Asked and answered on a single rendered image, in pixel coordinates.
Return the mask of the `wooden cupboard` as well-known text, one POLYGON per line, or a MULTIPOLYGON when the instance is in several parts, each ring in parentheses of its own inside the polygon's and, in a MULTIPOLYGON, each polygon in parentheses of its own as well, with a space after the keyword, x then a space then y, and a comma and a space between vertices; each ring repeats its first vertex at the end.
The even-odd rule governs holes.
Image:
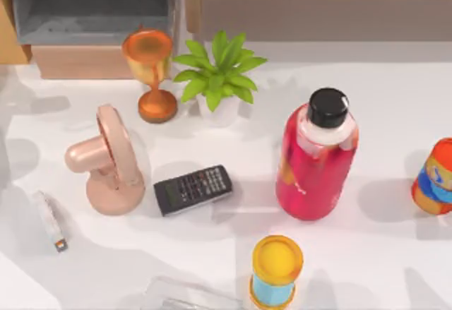
POLYGON ((0 0, 0 64, 28 64, 31 48, 18 42, 12 4, 12 0, 0 0))

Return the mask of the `pink desk fan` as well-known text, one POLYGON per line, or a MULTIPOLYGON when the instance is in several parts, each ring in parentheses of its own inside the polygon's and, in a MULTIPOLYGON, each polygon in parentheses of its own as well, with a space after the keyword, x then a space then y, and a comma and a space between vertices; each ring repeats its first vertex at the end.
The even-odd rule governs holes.
POLYGON ((72 172, 90 174, 85 192, 97 212, 124 215, 143 200, 143 175, 117 109, 98 107, 96 120, 100 135, 70 146, 65 163, 72 172))

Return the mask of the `orange gold trophy cup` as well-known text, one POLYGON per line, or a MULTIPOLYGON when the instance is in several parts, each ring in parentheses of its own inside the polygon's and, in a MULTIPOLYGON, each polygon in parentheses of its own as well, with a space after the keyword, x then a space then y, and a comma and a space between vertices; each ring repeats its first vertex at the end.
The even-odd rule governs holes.
POLYGON ((177 113, 176 97, 160 88, 170 76, 172 46, 166 32, 143 27, 128 35, 121 45, 133 77, 148 86, 138 100, 138 113, 148 123, 164 123, 177 113))

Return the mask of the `black calculator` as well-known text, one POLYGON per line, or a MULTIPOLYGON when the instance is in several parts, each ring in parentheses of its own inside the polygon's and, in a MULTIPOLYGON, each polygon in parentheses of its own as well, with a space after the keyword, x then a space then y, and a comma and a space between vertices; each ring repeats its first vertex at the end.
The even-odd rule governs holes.
POLYGON ((174 215, 211 203, 233 192, 223 165, 216 165, 153 184, 162 216, 174 215))

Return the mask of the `green plant in white pot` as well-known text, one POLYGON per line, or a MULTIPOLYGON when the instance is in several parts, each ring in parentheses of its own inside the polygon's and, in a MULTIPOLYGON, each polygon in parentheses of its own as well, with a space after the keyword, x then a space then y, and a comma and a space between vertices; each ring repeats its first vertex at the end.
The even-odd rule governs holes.
POLYGON ((211 54, 195 40, 187 40, 187 54, 179 54, 173 62, 188 66, 173 79, 185 82, 181 101, 195 99, 201 116, 211 125, 226 127, 234 123, 241 102, 252 105, 258 90, 247 73, 268 60, 244 47, 245 33, 229 38, 218 31, 211 42, 211 54))

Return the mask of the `pale wooden drawer front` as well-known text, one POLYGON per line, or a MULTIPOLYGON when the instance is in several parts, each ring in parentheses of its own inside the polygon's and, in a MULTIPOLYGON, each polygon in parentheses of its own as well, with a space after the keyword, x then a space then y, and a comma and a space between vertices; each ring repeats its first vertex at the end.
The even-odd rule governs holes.
POLYGON ((119 45, 33 45, 31 50, 44 79, 133 78, 119 45))

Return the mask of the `yellow and blue can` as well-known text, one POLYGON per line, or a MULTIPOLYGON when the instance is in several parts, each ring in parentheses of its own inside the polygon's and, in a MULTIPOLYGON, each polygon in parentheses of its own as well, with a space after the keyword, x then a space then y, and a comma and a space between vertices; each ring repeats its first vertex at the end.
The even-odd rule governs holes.
POLYGON ((304 257, 298 244, 283 235, 261 239, 252 253, 249 295, 260 310, 285 310, 295 296, 304 257))

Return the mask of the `red bottle with black cap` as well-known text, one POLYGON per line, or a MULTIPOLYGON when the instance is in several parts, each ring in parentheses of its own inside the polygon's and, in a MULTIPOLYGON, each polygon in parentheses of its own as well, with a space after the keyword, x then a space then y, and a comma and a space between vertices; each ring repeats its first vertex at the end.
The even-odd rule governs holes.
POLYGON ((286 213, 302 221, 327 216, 337 205, 359 142, 349 100, 320 88, 288 118, 282 137, 275 195, 286 213))

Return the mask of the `orange and blue can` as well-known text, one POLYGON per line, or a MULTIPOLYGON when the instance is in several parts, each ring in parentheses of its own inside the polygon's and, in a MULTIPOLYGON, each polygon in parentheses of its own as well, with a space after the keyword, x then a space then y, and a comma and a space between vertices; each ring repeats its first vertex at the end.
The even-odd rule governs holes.
POLYGON ((411 188, 415 204, 432 215, 452 212, 452 138, 439 140, 411 188))

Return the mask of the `wooden open shelf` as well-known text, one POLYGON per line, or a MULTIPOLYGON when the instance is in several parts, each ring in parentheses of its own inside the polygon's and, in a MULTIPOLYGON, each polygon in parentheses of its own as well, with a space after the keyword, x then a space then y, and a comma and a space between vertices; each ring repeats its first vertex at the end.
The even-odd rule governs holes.
POLYGON ((251 41, 452 41, 452 0, 184 0, 186 28, 251 41))

